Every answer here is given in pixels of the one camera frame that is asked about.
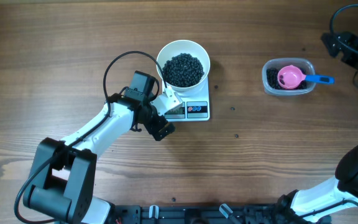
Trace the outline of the pink scoop with blue handle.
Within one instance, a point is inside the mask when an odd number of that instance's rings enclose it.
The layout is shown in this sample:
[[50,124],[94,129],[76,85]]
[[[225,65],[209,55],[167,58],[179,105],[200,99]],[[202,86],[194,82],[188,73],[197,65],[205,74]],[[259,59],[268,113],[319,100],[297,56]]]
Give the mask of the pink scoop with blue handle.
[[297,88],[303,81],[325,85],[334,84],[333,77],[324,75],[305,75],[298,67],[293,65],[280,69],[277,75],[277,80],[278,84],[286,90]]

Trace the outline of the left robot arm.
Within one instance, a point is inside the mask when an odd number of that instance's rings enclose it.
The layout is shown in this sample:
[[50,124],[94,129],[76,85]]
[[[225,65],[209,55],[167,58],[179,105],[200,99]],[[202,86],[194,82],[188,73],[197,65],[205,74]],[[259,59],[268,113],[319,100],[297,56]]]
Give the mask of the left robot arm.
[[48,215],[50,223],[119,223],[114,204],[93,195],[98,158],[121,135],[143,124],[156,141],[174,132],[164,114],[181,106],[181,98],[126,90],[107,97],[102,110],[77,132],[61,140],[45,138],[37,146],[30,174],[14,203]]

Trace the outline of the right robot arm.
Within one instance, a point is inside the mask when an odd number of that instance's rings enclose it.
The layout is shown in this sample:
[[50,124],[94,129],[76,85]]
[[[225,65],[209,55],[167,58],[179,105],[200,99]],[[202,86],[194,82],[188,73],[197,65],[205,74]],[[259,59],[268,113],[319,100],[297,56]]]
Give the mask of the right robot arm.
[[[332,57],[342,52],[342,61],[358,69],[358,36],[324,33],[321,40]],[[282,195],[270,206],[270,218],[273,223],[329,223],[332,213],[352,207],[358,207],[358,145],[340,160],[330,179]]]

